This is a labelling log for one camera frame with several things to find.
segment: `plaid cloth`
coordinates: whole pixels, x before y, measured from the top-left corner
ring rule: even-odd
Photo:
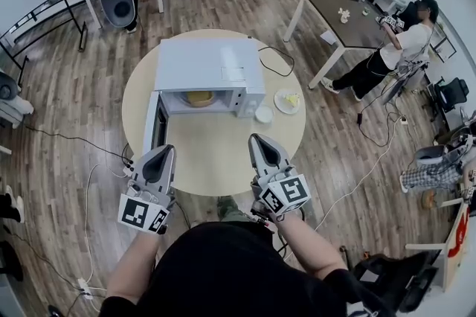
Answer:
[[[458,164],[442,162],[406,171],[402,175],[402,185],[408,190],[452,189],[462,176]]]

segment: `dark desk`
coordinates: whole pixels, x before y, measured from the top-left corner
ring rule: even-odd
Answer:
[[[378,16],[377,12],[367,7],[370,13],[364,16],[362,11],[366,7],[365,4],[350,0],[300,0],[284,34],[284,42],[289,42],[302,14],[304,3],[307,3],[334,33],[338,45],[331,57],[309,83],[311,89],[317,86],[345,51],[355,49],[376,50],[382,46],[385,32],[380,29],[375,20]],[[338,13],[340,8],[350,11],[349,21],[345,24],[341,22],[341,15]]]

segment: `microwave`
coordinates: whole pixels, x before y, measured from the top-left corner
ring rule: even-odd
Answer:
[[[233,112],[252,118],[265,95],[256,40],[164,39],[149,99],[143,154],[165,144],[167,121],[174,114]]]

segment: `black shirt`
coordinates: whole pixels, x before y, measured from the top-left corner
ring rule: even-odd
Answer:
[[[320,281],[283,262],[271,232],[252,222],[209,222],[180,236],[152,273],[137,305],[103,302],[108,316],[347,316],[363,301],[379,317],[393,316],[348,271]]]

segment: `white shirt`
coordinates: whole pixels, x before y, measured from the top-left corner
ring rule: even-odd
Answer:
[[[418,57],[428,56],[429,39],[432,29],[419,23],[404,33],[396,35],[402,50],[397,50],[392,42],[380,50],[380,56],[389,70],[394,70],[401,60],[417,61]]]

